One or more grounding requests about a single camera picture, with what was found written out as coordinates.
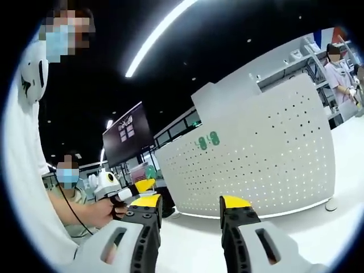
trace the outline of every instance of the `display monitor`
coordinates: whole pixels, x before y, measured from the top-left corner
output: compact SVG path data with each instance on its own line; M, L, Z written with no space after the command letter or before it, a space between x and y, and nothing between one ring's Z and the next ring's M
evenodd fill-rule
M102 135L110 168L140 154L154 144L142 103L114 122Z

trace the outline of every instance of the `blue face mask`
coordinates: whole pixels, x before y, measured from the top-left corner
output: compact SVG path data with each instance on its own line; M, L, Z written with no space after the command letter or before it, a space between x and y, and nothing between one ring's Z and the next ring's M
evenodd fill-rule
M65 56L68 54L72 35L75 35L75 27L67 25L54 27L53 32L45 34L46 53L49 63L59 63L61 62L61 55Z
M57 180L62 183L64 189L72 189L80 178L79 169L59 169L56 171Z

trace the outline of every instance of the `green sticker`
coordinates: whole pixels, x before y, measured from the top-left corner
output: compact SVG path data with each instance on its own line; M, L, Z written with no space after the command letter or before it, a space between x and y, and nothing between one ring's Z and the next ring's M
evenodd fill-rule
M207 149L207 143L205 141L205 138L203 136L198 138L198 142L200 144L201 149L204 151Z
M210 133L210 137L211 137L212 144L214 144L215 146L220 144L220 140L215 131L212 131Z
M156 179L157 175L156 175L156 171L155 168L153 166L148 166L146 168L146 178L147 179Z

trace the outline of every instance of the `perforated white panel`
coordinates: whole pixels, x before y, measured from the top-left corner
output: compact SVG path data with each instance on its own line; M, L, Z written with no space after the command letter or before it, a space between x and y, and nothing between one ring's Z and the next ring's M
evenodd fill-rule
M206 137L215 131L219 145ZM207 149L198 139L204 137ZM305 208L334 194L330 127L306 74L205 123L156 152L177 209L220 216L219 196L249 200L260 216Z

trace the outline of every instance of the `black ceiling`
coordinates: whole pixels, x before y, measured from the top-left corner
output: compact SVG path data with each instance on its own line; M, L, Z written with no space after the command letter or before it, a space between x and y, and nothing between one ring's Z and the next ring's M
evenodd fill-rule
M142 43L180 1L85 1L94 14L95 41L49 66L40 102L47 161L57 164L68 149L81 154L81 164L98 161L106 121L139 101L156 134L193 106L191 94L207 82L294 38L331 27L320 11L312 15L314 6L263 2L266 8L257 13L260 1L198 1L156 41L133 77L125 78Z

